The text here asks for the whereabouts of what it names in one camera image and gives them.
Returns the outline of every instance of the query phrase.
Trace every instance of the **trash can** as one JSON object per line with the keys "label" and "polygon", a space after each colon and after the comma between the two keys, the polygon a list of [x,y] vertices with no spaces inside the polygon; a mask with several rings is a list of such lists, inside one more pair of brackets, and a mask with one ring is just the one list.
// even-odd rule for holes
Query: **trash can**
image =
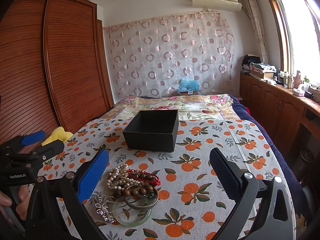
{"label": "trash can", "polygon": [[292,172],[295,174],[298,181],[303,179],[303,176],[313,163],[313,160],[313,153],[308,148],[303,147],[300,149],[300,155],[298,156],[292,168]]}

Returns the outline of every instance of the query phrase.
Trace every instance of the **yellow plush toy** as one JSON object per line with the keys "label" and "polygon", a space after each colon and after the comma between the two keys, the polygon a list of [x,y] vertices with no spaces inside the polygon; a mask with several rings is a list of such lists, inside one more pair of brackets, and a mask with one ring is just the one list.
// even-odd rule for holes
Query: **yellow plush toy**
{"label": "yellow plush toy", "polygon": [[73,136],[73,133],[66,132],[62,126],[59,126],[58,128],[54,129],[52,131],[52,134],[41,144],[46,145],[48,143],[51,143],[57,139],[66,142],[69,138]]}

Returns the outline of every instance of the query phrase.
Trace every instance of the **red braided cord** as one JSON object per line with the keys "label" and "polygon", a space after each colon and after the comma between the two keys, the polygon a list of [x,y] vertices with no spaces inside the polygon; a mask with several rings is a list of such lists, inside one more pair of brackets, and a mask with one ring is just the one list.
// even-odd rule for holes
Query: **red braided cord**
{"label": "red braided cord", "polygon": [[156,186],[160,186],[161,185],[161,181],[160,181],[160,179],[159,179],[159,177],[157,175],[153,175],[153,174],[148,173],[146,171],[143,173],[143,174],[147,174],[147,175],[150,174],[150,175],[152,175],[152,176],[157,178],[156,180],[153,181],[153,180],[147,180],[147,179],[140,179],[140,178],[138,178],[138,177],[136,177],[136,176],[131,174],[131,173],[142,173],[142,171],[128,169],[127,172],[129,173],[129,176],[132,179],[135,179],[135,180],[138,180],[138,181],[142,181],[142,182],[148,182],[148,183],[154,184]]}

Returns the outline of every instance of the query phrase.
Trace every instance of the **logo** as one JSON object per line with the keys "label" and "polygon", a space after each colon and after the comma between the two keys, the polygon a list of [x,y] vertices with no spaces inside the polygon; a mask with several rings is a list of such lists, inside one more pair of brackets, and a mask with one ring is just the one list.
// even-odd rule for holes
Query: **logo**
{"label": "logo", "polygon": [[10,179],[17,179],[17,178],[22,178],[22,177],[26,177],[26,174],[20,174],[20,175],[13,175],[13,176],[9,176]]}

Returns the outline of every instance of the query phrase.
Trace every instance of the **white tablecloth with orange print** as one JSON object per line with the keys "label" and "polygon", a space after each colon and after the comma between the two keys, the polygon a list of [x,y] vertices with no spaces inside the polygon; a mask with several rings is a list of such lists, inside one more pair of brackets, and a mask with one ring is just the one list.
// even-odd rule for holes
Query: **white tablecloth with orange print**
{"label": "white tablecloth with orange print", "polygon": [[[111,194],[106,190],[109,168],[106,169],[91,198],[84,203],[97,224],[102,225],[99,228],[108,239],[211,239],[235,205],[233,200],[228,199],[210,166],[209,154],[214,147],[258,179],[271,180],[278,175],[285,181],[267,141],[257,126],[249,121],[179,121],[176,147],[172,153],[128,149],[122,130],[129,121],[96,119],[89,122],[65,143],[65,151],[45,162],[39,172],[48,179],[59,178],[67,171],[76,171],[83,162],[92,159],[101,147],[105,147],[110,154],[108,167],[127,163],[132,169],[156,173],[161,180],[159,203],[147,222],[129,228],[119,223],[104,224],[102,217],[95,212],[94,204],[98,197]],[[287,194],[295,228],[289,190]],[[258,204],[257,200],[240,236],[250,229]],[[79,237],[63,200],[59,201],[59,205],[70,232]]]}

